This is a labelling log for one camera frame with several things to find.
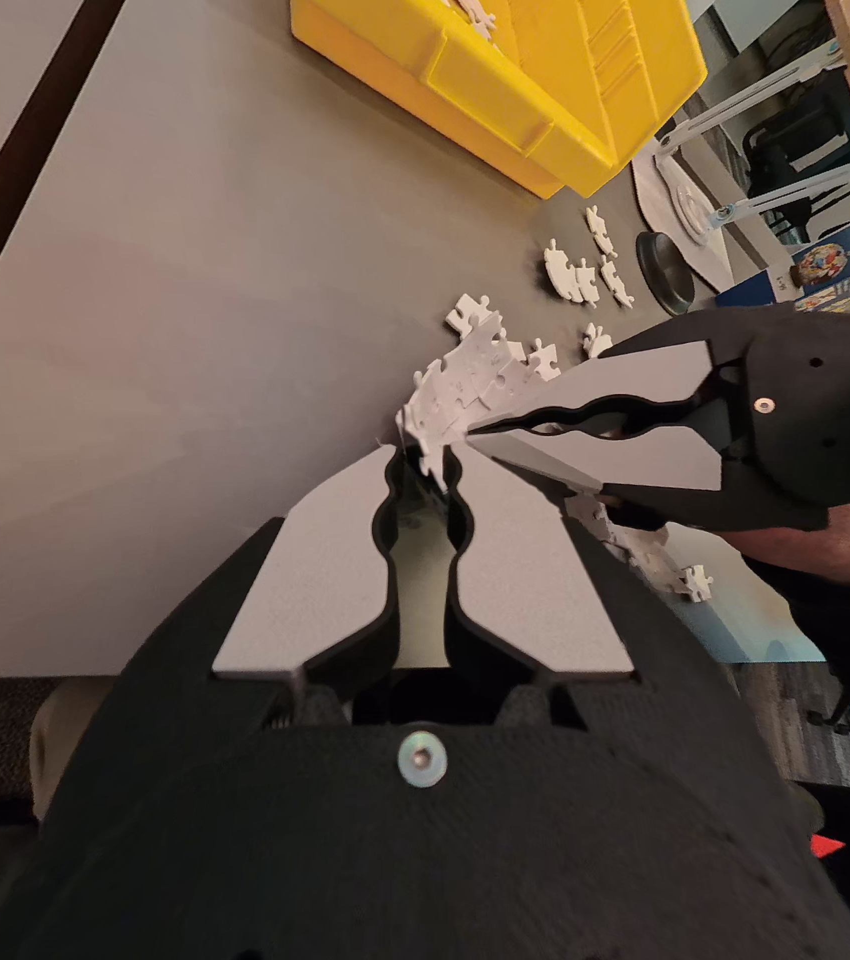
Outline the black office chair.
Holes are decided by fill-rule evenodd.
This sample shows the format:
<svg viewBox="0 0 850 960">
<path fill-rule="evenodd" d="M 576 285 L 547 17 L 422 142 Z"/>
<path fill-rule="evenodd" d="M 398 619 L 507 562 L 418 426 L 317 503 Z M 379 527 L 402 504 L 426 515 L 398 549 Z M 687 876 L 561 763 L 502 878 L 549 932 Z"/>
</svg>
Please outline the black office chair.
<svg viewBox="0 0 850 960">
<path fill-rule="evenodd" d="M 816 78 L 789 106 L 751 128 L 743 153 L 748 198 L 850 163 L 850 88 L 844 72 Z M 850 223 L 850 186 L 819 187 L 812 197 L 780 203 L 769 214 L 779 239 L 793 234 L 807 243 Z"/>
</svg>

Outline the person's right hand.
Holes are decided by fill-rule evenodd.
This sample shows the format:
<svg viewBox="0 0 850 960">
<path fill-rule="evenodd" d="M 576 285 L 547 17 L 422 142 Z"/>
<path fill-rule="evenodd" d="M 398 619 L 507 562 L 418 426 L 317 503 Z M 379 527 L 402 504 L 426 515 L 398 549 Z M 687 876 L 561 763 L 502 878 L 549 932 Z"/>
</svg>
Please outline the person's right hand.
<svg viewBox="0 0 850 960">
<path fill-rule="evenodd" d="M 827 527 L 815 532 L 778 527 L 719 536 L 745 558 L 850 586 L 850 505 L 831 509 Z"/>
</svg>

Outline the colourful puzzle box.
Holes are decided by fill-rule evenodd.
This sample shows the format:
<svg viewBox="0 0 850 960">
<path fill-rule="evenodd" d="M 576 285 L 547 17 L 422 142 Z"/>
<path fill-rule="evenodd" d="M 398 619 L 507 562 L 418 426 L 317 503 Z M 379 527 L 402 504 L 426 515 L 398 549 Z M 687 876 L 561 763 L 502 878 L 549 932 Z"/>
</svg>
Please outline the colourful puzzle box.
<svg viewBox="0 0 850 960">
<path fill-rule="evenodd" d="M 775 304 L 850 313 L 850 224 L 716 296 L 719 307 Z"/>
</svg>

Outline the curved white puzzle strip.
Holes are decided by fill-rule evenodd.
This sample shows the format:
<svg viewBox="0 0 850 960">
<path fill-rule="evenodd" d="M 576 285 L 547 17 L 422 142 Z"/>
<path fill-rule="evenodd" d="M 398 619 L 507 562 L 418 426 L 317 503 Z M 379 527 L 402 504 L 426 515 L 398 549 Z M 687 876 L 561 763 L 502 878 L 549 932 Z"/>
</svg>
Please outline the curved white puzzle strip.
<svg viewBox="0 0 850 960">
<path fill-rule="evenodd" d="M 418 372 L 410 399 L 396 415 L 403 443 L 420 451 L 419 472 L 431 476 L 443 494 L 447 492 L 441 464 L 444 449 L 464 441 L 471 425 L 528 400 L 550 382 L 541 380 L 531 370 L 527 356 L 518 356 L 504 335 L 501 340 L 493 339 L 490 326 L 488 323 L 476 327 L 451 352 L 433 361 L 424 372 Z M 640 494 L 715 493 L 623 485 L 609 485 L 599 493 L 575 491 L 593 498 L 607 495 L 637 504 L 637 494 L 629 490 L 619 492 L 622 487 L 636 488 Z"/>
</svg>

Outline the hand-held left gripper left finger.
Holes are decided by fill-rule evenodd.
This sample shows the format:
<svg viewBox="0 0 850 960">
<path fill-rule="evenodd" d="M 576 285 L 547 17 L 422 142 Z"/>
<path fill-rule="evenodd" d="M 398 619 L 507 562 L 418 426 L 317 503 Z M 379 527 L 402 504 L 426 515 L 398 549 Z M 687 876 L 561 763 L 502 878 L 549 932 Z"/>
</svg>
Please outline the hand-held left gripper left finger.
<svg viewBox="0 0 850 960">
<path fill-rule="evenodd" d="M 215 655 L 217 680 L 277 686 L 296 724 L 351 722 L 400 651 L 403 470 L 402 452 L 379 446 L 287 513 Z"/>
</svg>

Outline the black round weight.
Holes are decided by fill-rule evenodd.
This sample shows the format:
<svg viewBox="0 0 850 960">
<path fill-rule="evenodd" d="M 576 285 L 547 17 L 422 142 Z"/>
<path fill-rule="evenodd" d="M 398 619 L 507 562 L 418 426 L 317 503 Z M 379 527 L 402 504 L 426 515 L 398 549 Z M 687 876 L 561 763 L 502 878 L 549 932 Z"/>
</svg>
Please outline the black round weight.
<svg viewBox="0 0 850 960">
<path fill-rule="evenodd" d="M 687 314 L 695 301 L 695 275 L 668 234 L 642 231 L 636 258 L 647 288 L 671 317 Z"/>
</svg>

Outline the yellow plastic bin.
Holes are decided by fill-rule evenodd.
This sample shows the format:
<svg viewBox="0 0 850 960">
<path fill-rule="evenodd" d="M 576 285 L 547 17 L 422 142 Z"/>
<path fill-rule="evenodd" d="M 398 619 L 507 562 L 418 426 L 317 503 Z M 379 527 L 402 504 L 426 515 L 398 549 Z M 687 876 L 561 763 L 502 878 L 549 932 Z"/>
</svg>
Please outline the yellow plastic bin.
<svg viewBox="0 0 850 960">
<path fill-rule="evenodd" d="M 294 1 L 299 42 L 542 198 L 589 197 L 701 86 L 682 1 Z"/>
</svg>

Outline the black chair base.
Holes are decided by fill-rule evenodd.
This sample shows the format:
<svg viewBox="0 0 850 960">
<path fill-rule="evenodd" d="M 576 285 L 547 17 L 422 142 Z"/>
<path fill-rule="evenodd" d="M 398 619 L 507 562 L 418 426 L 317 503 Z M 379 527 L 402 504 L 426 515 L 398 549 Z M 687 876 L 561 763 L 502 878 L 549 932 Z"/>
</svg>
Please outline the black chair base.
<svg viewBox="0 0 850 960">
<path fill-rule="evenodd" d="M 827 729 L 836 736 L 850 737 L 849 691 L 845 687 L 840 690 L 839 699 L 830 713 L 808 710 L 806 719 L 811 725 Z"/>
</svg>

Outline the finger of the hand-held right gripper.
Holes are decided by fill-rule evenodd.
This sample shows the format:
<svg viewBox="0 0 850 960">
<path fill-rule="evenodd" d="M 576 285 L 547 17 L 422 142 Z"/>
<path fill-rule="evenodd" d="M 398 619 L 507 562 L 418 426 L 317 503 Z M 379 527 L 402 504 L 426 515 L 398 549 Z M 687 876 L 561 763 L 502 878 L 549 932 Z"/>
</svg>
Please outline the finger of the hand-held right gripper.
<svg viewBox="0 0 850 960">
<path fill-rule="evenodd" d="M 581 433 L 637 437 L 682 426 L 725 436 L 725 414 L 702 397 L 714 371 L 705 340 L 590 359 L 503 412 L 472 424 L 468 437 L 525 431 L 536 437 Z"/>
<path fill-rule="evenodd" d="M 609 485 L 717 492 L 722 460 L 695 430 L 659 426 L 632 438 L 600 438 L 579 430 L 553 435 L 514 429 L 470 434 L 487 457 L 540 474 L 580 492 Z"/>
</svg>

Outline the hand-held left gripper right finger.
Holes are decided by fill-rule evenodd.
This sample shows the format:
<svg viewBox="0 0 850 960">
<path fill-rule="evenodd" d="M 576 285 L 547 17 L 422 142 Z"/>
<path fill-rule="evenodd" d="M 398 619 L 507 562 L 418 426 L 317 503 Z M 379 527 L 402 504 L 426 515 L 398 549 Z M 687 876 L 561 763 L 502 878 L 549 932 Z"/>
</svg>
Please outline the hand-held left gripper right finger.
<svg viewBox="0 0 850 960">
<path fill-rule="evenodd" d="M 635 677 L 635 588 L 538 487 L 465 442 L 445 454 L 455 548 L 449 664 L 493 715 L 508 700 L 556 727 L 610 727 Z"/>
</svg>

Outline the white round lamp base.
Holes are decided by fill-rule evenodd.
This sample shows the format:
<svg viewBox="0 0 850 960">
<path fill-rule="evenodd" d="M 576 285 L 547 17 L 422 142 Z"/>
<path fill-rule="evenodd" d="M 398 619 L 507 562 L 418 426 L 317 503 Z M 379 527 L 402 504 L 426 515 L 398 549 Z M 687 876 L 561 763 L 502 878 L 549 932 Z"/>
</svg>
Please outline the white round lamp base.
<svg viewBox="0 0 850 960">
<path fill-rule="evenodd" d="M 688 265 L 718 293 L 735 285 L 718 208 L 672 152 L 651 139 L 631 164 L 639 208 L 647 225 L 665 234 Z"/>
</svg>

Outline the small white puzzle section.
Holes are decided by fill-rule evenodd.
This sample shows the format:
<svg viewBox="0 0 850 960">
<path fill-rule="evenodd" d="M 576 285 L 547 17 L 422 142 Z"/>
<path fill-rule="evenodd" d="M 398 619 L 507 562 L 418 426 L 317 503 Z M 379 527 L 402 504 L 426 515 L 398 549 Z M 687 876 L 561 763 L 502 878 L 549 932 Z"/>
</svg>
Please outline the small white puzzle section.
<svg viewBox="0 0 850 960">
<path fill-rule="evenodd" d="M 575 266 L 552 237 L 549 246 L 543 250 L 543 259 L 547 276 L 560 298 L 576 305 L 597 308 L 600 294 L 596 285 L 596 270 L 589 267 L 584 258 Z"/>
</svg>

